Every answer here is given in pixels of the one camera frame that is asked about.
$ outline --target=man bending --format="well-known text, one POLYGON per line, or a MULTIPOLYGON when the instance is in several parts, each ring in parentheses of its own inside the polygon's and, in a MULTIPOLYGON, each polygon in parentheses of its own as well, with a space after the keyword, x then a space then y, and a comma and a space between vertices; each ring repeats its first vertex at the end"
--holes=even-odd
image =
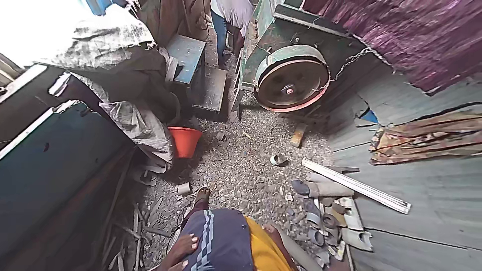
POLYGON ((226 47, 228 24, 234 27, 234 55, 238 58, 244 44, 244 36, 253 15, 249 0, 211 0, 211 17, 217 35, 217 63, 226 69, 223 51, 226 47))

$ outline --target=flywheel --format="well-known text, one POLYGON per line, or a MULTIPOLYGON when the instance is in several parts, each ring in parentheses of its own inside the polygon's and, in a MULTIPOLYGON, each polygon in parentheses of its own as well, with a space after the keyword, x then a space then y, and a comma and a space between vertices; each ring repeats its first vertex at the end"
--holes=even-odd
POLYGON ((307 107, 323 95, 330 73, 318 50, 294 45, 270 56, 273 55, 277 61, 270 61, 268 57, 256 73, 254 95, 261 106, 275 112, 289 112, 307 107), (297 47, 298 52, 294 52, 293 47, 297 47))

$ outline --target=yellow cloth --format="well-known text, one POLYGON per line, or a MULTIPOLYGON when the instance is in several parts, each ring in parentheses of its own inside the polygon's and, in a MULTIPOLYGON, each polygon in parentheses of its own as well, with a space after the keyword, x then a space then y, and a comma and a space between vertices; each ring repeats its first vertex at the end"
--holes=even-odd
POLYGON ((251 234, 251 254, 258 271, 292 271, 271 237, 252 219, 245 217, 251 234))

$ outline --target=blue jeans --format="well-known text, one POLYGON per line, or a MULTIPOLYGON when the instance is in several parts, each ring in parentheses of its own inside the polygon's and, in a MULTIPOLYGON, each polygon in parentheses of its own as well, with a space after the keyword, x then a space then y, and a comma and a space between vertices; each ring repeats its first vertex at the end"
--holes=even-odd
POLYGON ((211 11, 211 18, 213 19, 214 31, 217 35, 217 62, 218 65, 224 65, 223 52, 226 47, 226 34, 228 26, 226 19, 211 11))

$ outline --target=white metal strip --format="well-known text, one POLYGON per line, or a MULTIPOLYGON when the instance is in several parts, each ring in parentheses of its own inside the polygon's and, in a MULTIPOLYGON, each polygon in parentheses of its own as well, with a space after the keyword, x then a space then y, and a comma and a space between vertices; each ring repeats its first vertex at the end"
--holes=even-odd
POLYGON ((403 214, 408 214, 410 207, 412 206, 410 203, 390 196, 380 190, 363 184, 308 159, 304 158, 302 165, 403 214))

